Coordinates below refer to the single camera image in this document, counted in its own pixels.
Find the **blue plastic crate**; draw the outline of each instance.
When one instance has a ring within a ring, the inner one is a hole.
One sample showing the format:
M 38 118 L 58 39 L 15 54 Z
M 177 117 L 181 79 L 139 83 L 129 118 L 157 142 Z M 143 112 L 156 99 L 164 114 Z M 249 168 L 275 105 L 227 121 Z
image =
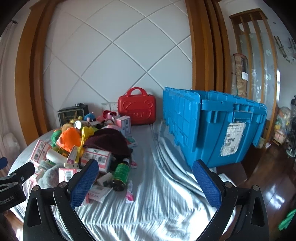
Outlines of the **blue plastic crate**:
M 190 168 L 201 159 L 207 167 L 243 160 L 264 129 L 266 106 L 217 91 L 165 87 L 163 118 Z

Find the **red suitcase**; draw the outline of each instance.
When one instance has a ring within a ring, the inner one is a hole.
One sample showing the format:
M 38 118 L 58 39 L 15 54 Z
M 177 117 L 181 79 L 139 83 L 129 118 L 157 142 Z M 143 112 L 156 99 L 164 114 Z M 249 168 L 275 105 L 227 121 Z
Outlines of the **red suitcase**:
M 142 94 L 132 95 L 131 93 L 136 89 L 140 90 Z M 120 115 L 130 116 L 132 125 L 152 124 L 156 118 L 155 97 L 148 95 L 142 88 L 131 88 L 126 95 L 119 97 L 118 112 Z

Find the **dark hardwood floor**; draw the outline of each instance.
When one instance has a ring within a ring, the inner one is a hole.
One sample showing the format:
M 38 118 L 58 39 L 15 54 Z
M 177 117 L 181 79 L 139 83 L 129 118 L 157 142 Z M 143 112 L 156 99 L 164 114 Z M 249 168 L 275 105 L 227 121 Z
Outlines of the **dark hardwood floor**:
M 279 236 L 277 226 L 295 201 L 294 164 L 295 161 L 287 156 L 284 148 L 273 144 L 264 153 L 251 177 L 240 185 L 243 188 L 250 188 L 254 184 L 260 187 L 268 216 L 270 240 L 276 240 Z M 221 237 L 221 241 L 229 237 L 233 227 L 234 225 Z

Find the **black box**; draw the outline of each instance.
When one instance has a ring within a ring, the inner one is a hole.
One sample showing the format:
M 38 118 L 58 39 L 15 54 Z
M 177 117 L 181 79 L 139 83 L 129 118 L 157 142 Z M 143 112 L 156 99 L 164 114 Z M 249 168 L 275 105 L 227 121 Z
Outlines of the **black box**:
M 89 106 L 84 103 L 76 104 L 76 106 L 60 109 L 57 113 L 59 123 L 63 126 L 69 123 L 71 119 L 77 119 L 79 116 L 85 117 L 89 113 Z

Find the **bottle label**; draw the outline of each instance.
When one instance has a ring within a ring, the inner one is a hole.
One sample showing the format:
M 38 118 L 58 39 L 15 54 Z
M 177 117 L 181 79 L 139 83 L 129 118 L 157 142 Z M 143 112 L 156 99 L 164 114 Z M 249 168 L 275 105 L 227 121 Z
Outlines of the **bottle label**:
M 113 175 L 113 179 L 117 179 L 120 181 L 123 181 L 124 183 L 126 183 L 127 179 L 128 179 L 128 173 L 129 173 L 129 166 L 123 163 L 118 164 L 115 173 Z

